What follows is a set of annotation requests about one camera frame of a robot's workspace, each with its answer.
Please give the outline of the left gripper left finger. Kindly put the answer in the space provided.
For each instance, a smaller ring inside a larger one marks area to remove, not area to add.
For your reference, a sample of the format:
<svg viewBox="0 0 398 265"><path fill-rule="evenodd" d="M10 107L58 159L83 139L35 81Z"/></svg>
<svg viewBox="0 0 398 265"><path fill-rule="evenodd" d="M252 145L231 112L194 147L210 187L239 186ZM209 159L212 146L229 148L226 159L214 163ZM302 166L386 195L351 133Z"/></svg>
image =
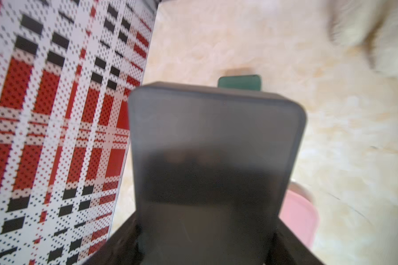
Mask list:
<svg viewBox="0 0 398 265"><path fill-rule="evenodd" d="M84 265L140 265L143 259L138 246L140 234L134 212Z"/></svg>

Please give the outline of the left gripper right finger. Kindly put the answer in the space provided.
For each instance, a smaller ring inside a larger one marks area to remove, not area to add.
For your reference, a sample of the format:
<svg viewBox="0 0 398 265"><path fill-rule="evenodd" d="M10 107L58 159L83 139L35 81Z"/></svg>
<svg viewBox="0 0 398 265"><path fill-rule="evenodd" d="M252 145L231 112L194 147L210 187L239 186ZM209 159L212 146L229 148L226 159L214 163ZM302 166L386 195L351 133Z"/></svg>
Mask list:
<svg viewBox="0 0 398 265"><path fill-rule="evenodd" d="M269 265L323 265L323 263L280 220L268 253Z"/></svg>

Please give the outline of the green pencil case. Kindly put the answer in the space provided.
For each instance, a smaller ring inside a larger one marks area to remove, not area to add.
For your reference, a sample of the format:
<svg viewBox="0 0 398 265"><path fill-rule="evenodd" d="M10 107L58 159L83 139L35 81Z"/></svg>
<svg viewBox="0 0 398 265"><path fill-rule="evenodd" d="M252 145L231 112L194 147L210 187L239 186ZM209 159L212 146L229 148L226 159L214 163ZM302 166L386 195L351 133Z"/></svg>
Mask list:
<svg viewBox="0 0 398 265"><path fill-rule="evenodd" d="M262 79L259 75L223 76L218 79L217 87L261 91Z"/></svg>

